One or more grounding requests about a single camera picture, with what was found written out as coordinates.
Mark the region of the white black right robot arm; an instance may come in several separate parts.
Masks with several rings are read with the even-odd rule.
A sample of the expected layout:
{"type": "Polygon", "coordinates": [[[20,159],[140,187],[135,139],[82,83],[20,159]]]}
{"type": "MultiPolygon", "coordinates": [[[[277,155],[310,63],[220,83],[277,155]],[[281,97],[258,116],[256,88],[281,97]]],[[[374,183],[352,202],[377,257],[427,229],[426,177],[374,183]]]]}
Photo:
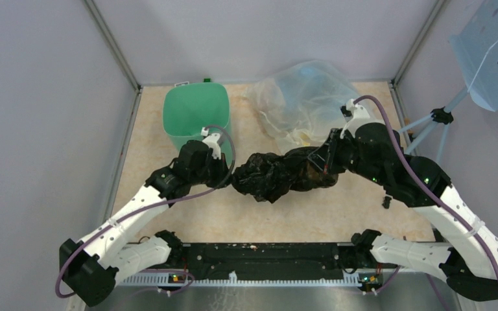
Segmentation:
{"type": "Polygon", "coordinates": [[[349,171],[382,186],[388,196],[428,219],[448,241],[447,246],[422,244],[367,229],[352,238],[359,265],[405,266],[444,281],[473,301],[498,299],[498,238],[433,160],[404,154],[396,131],[379,122],[356,130],[333,128],[309,161],[326,175],[349,171]]]}

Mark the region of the small black plastic piece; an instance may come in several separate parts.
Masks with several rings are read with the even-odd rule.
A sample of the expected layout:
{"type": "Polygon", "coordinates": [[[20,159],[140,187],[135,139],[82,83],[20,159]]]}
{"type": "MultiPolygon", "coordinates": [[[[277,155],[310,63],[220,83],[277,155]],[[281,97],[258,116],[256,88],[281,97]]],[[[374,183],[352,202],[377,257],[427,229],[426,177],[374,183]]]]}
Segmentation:
{"type": "Polygon", "coordinates": [[[392,201],[392,197],[391,196],[385,196],[383,198],[383,202],[382,202],[382,206],[384,209],[389,209],[390,208],[390,204],[391,204],[391,201],[392,201]]]}

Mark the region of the clear plastic bag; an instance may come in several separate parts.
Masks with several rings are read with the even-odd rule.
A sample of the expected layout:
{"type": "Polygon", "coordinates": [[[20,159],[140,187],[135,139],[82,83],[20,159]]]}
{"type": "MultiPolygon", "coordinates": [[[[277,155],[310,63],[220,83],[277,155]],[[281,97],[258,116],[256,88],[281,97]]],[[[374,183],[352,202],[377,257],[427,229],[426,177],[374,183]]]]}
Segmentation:
{"type": "Polygon", "coordinates": [[[329,62],[302,62],[267,78],[246,91],[267,135],[281,154],[319,146],[330,129],[349,121],[341,112],[348,100],[360,95],[353,84],[329,62]]]}

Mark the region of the blue playing card deck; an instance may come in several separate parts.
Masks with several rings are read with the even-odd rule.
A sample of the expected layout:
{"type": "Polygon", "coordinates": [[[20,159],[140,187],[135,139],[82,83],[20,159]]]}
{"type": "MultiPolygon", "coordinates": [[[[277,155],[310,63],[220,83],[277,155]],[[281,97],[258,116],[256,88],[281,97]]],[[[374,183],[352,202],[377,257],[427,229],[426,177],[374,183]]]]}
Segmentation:
{"type": "Polygon", "coordinates": [[[186,85],[189,85],[190,82],[189,81],[185,81],[185,82],[178,82],[178,83],[175,83],[174,84],[174,87],[180,87],[180,86],[186,86],[186,85]]]}

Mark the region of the light blue tripod stand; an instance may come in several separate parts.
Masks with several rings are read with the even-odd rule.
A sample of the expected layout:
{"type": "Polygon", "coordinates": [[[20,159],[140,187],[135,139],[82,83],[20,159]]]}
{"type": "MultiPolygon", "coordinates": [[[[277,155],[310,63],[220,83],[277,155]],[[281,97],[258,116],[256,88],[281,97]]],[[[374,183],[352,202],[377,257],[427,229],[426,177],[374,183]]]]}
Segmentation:
{"type": "Polygon", "coordinates": [[[435,161],[440,164],[450,125],[455,120],[453,110],[468,96],[468,94],[468,89],[466,87],[462,88],[448,105],[441,108],[435,108],[428,115],[404,125],[404,127],[398,130],[400,134],[407,134],[410,141],[405,149],[405,153],[416,154],[419,145],[421,145],[437,127],[443,126],[438,149],[434,157],[435,161]],[[410,130],[413,130],[415,127],[422,124],[424,124],[424,127],[416,135],[409,135],[410,130]]]}

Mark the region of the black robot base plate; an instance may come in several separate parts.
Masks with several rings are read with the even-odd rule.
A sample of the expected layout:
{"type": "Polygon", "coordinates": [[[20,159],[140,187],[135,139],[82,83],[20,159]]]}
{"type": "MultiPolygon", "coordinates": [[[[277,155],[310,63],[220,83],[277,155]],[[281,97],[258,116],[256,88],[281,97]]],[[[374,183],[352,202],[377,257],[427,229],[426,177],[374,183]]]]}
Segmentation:
{"type": "Polygon", "coordinates": [[[341,280],[357,272],[394,268],[347,243],[192,243],[173,248],[153,270],[182,270],[198,281],[225,280],[235,273],[241,281],[341,280]]]}

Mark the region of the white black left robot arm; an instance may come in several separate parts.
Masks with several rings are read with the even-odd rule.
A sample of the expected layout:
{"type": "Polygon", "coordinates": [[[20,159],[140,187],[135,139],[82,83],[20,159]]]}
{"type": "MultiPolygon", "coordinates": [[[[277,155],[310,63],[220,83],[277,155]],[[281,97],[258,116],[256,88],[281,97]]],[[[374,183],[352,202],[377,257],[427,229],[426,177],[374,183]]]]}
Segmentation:
{"type": "Polygon", "coordinates": [[[119,282],[137,272],[157,264],[179,265],[182,250],[170,233],[132,247],[127,243],[172,205],[192,199],[192,187],[205,185],[213,191],[226,186],[232,166],[226,162],[223,144],[217,134],[186,142],[178,156],[153,171],[123,208],[91,233],[63,242],[57,282],[68,285],[87,306],[97,306],[119,282]]]}

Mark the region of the black trash bag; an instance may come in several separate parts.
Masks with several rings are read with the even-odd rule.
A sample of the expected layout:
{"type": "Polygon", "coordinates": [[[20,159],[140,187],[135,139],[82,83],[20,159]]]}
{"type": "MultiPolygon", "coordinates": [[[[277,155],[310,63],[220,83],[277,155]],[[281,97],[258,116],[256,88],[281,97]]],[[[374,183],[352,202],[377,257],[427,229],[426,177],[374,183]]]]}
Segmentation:
{"type": "Polygon", "coordinates": [[[336,174],[326,175],[308,160],[312,146],[295,148],[284,155],[253,153],[232,175],[233,188],[257,202],[274,203],[289,191],[307,192],[337,184],[336,174]]]}

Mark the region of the perforated light blue panel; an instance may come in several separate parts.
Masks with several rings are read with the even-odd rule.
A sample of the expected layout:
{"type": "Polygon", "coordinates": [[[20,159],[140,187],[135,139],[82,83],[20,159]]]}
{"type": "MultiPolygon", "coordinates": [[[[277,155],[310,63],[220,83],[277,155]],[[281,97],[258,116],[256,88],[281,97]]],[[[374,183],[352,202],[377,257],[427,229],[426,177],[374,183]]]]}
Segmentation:
{"type": "Polygon", "coordinates": [[[498,110],[498,1],[481,1],[464,28],[449,42],[472,100],[498,110]]]}

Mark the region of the green plastic trash bin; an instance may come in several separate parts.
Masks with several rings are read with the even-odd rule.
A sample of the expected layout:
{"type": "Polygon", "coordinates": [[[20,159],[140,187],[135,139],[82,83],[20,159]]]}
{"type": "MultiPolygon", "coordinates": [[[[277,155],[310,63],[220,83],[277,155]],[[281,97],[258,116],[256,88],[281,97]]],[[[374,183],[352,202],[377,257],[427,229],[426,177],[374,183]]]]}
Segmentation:
{"type": "Polygon", "coordinates": [[[177,150],[189,140],[202,140],[203,127],[217,125],[229,134],[230,100],[222,84],[202,82],[172,88],[165,96],[163,129],[177,150]]]}

